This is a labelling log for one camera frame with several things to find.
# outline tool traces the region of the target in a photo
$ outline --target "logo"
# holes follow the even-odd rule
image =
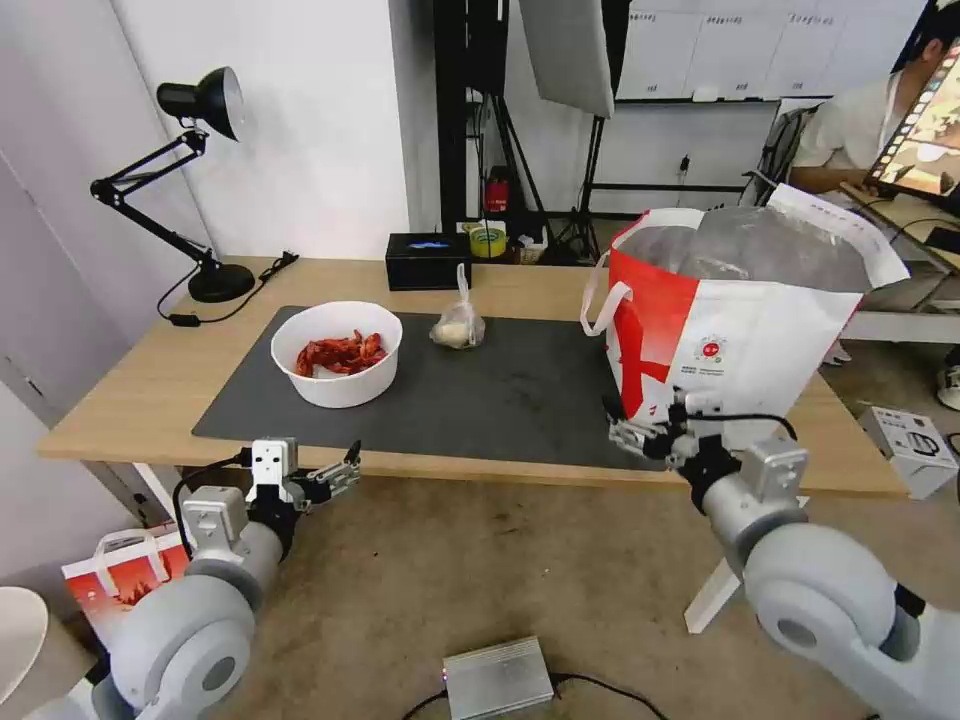
[[[694,357],[698,362],[722,363],[727,339],[717,335],[708,335],[697,343]]]

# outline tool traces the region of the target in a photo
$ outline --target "black desk mat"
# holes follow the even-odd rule
[[[399,313],[397,377],[354,408],[301,398],[270,356],[274,332],[299,307],[281,308],[200,418],[194,435],[252,441],[295,437],[301,445],[518,462],[660,469],[607,440],[601,403],[616,394],[603,338],[576,322],[486,318],[472,350],[435,345],[437,315]]]

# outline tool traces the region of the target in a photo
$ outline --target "chair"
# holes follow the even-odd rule
[[[800,137],[819,107],[820,103],[812,107],[794,108],[781,113],[774,120],[763,144],[757,169],[745,173],[751,179],[741,195],[741,207],[766,205],[777,185],[787,179],[797,148],[800,147]]]

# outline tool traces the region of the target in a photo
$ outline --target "concrete floor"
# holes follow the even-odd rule
[[[960,413],[930,395],[943,348],[848,349],[854,363],[825,373],[848,407],[888,404],[960,430]],[[818,498],[810,512],[870,546],[908,587],[960,608],[955,492],[923,503]],[[216,717],[399,720],[441,688],[445,655],[530,634],[552,670],[644,693],[674,720],[862,717],[830,676],[775,647],[742,598],[687,635],[683,610],[719,558],[684,492],[364,479],[300,523],[251,666]],[[571,683],[515,717],[648,716]],[[449,717],[447,704],[417,717]]]

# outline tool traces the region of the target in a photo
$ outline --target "bag handle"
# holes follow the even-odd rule
[[[118,530],[115,533],[109,533],[100,538],[100,542],[97,543],[97,549],[93,551],[93,557],[91,558],[97,580],[100,581],[100,586],[108,595],[117,597],[120,594],[117,584],[110,575],[106,561],[106,555],[109,552],[107,547],[118,540],[140,540],[146,547],[146,558],[150,562],[150,568],[153,570],[154,577],[156,577],[159,582],[166,582],[170,579],[170,576],[167,574],[167,569],[163,566],[163,561],[160,559],[160,545],[157,543],[157,538],[153,536],[153,533],[143,528]]]
[[[460,290],[460,302],[470,302],[470,286],[467,284],[467,269],[463,263],[457,265],[457,288]]]
[[[580,305],[580,326],[588,337],[596,337],[610,327],[621,301],[624,298],[633,297],[633,289],[625,282],[618,282],[610,288],[607,299],[603,301],[603,307],[600,308],[600,314],[597,315],[597,321],[591,326],[590,321],[587,320],[587,311],[590,310],[590,305],[593,304],[593,296],[600,286],[603,263],[609,256],[609,250],[600,256],[600,260],[597,261],[596,266],[590,272],[590,279],[587,281],[586,287],[583,288],[583,302]]]

